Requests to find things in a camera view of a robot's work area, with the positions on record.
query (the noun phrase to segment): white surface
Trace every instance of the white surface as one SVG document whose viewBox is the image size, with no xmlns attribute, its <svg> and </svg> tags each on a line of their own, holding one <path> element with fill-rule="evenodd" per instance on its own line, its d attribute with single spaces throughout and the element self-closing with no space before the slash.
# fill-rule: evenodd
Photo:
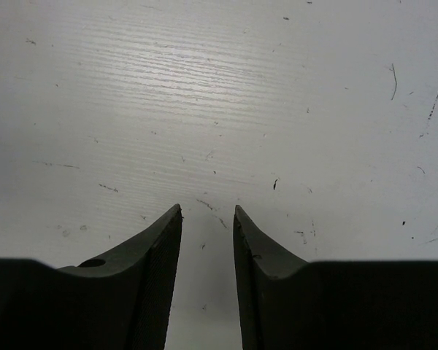
<svg viewBox="0 0 438 350">
<path fill-rule="evenodd" d="M 167 348 L 239 349 L 235 204 L 306 260 L 438 258 L 437 93 L 438 0 L 0 0 L 0 256 L 178 202 Z"/>
</svg>

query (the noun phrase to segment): black plastic part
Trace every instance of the black plastic part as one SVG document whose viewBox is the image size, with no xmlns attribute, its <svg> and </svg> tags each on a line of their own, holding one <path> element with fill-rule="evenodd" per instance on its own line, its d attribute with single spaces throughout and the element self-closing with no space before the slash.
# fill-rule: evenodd
<svg viewBox="0 0 438 350">
<path fill-rule="evenodd" d="M 0 349 L 163 349 L 180 206 L 79 267 L 0 259 Z"/>
<path fill-rule="evenodd" d="M 438 349 L 438 262 L 306 263 L 236 208 L 244 350 Z"/>
</svg>

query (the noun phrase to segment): white wood grain surface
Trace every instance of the white wood grain surface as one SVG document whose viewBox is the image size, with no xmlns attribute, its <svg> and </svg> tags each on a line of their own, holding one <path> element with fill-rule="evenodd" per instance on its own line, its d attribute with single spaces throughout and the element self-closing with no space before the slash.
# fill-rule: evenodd
<svg viewBox="0 0 438 350">
<path fill-rule="evenodd" d="M 236 204 L 306 260 L 438 259 L 438 0 L 0 0 L 0 256 L 177 202 L 168 349 L 240 348 Z"/>
</svg>

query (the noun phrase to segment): hole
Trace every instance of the hole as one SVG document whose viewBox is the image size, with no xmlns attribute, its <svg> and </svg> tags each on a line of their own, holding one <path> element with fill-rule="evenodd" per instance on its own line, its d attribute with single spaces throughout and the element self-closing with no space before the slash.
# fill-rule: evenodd
<svg viewBox="0 0 438 350">
<path fill-rule="evenodd" d="M 96 268 L 98 266 L 103 266 L 105 264 L 105 260 L 103 259 L 89 259 L 85 262 L 82 262 L 78 268 Z"/>
</svg>

